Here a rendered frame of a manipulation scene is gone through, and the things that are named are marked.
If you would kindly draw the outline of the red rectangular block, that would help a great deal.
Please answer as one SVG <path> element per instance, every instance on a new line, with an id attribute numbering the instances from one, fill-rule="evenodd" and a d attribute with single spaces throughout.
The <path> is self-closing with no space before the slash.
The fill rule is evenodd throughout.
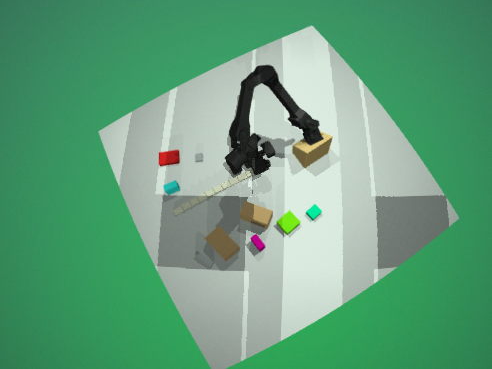
<path id="1" fill-rule="evenodd" d="M 179 161 L 179 150 L 178 149 L 175 151 L 159 153 L 159 165 L 160 166 L 178 164 L 178 163 L 180 163 L 180 161 Z"/>

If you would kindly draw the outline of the magenta rectangular block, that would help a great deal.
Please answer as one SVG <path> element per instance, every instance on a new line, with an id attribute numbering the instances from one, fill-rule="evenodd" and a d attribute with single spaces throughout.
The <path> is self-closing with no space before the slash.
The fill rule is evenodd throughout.
<path id="1" fill-rule="evenodd" d="M 258 237 L 257 234 L 255 234 L 253 237 L 251 237 L 251 241 L 255 244 L 255 246 L 258 248 L 258 250 L 261 252 L 262 250 L 265 249 L 266 245 L 264 242 L 261 241 L 261 239 Z"/>

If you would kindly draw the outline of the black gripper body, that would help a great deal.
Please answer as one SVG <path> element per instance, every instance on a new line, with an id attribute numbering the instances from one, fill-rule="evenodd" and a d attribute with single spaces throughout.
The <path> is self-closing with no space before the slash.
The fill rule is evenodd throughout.
<path id="1" fill-rule="evenodd" d="M 270 158 L 270 157 L 272 157 L 272 156 L 274 156 L 274 155 L 276 154 L 275 149 L 273 148 L 273 146 L 272 146 L 272 144 L 270 143 L 270 141 L 266 141 L 266 142 L 264 142 L 264 143 L 260 144 L 260 146 L 262 147 L 262 149 L 263 149 L 263 150 L 261 150 L 261 151 L 257 152 L 257 154 L 256 154 L 256 155 L 254 155 L 254 156 L 252 156 L 252 157 L 248 157 L 248 156 L 247 156 L 247 158 L 248 158 L 248 159 L 247 159 L 247 161 L 244 163 L 246 167 L 250 166 L 250 165 L 248 164 L 248 161 L 249 161 L 251 158 L 256 158 L 256 157 L 258 157 L 258 155 L 260 155 L 260 154 L 262 154 L 262 156 L 267 155 L 267 158 Z M 231 169 L 231 171 L 232 171 L 232 173 L 233 173 L 234 175 L 236 175 L 236 174 L 238 174 L 238 173 L 240 173 L 240 172 L 242 172 L 242 171 L 243 171 L 242 167 L 241 167 L 241 168 L 240 168 L 237 172 L 236 172 L 236 171 L 234 171 L 232 168 L 230 168 L 230 169 Z"/>

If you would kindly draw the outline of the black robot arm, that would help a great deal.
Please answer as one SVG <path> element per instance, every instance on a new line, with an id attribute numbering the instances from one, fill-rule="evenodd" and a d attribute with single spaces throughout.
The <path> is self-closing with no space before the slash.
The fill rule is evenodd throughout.
<path id="1" fill-rule="evenodd" d="M 257 143 L 261 140 L 261 137 L 256 133 L 250 136 L 249 114 L 254 88 L 261 83 L 267 86 L 284 108 L 287 109 L 290 116 L 288 121 L 292 126 L 302 129 L 307 144 L 312 146 L 324 139 L 318 127 L 320 126 L 320 121 L 312 119 L 307 112 L 297 106 L 292 96 L 279 82 L 279 76 L 275 68 L 272 65 L 259 65 L 247 78 L 241 81 L 236 117 L 229 129 L 231 148 L 234 149 L 225 156 L 225 159 L 228 166 L 236 172 L 247 161 L 247 156 L 252 157 L 258 152 Z M 237 143 L 237 141 L 240 141 L 240 143 Z M 252 167 L 255 175 L 269 170 L 271 166 L 270 161 L 263 159 L 262 154 L 256 158 L 251 158 L 248 164 Z"/>

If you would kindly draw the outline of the lime green block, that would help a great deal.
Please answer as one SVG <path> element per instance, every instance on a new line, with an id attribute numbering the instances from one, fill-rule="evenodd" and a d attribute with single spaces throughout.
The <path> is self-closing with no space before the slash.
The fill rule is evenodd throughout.
<path id="1" fill-rule="evenodd" d="M 290 210 L 277 221 L 278 226 L 286 235 L 290 234 L 300 223 L 298 218 Z"/>

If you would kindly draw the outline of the teal rectangular block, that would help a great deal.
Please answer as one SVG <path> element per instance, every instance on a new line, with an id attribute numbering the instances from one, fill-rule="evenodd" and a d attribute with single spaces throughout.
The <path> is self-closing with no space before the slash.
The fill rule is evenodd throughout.
<path id="1" fill-rule="evenodd" d="M 163 188 L 168 195 L 180 191 L 179 185 L 176 181 L 163 185 Z"/>
<path id="2" fill-rule="evenodd" d="M 315 204 L 306 212 L 312 221 L 315 220 L 321 213 L 322 211 Z"/>

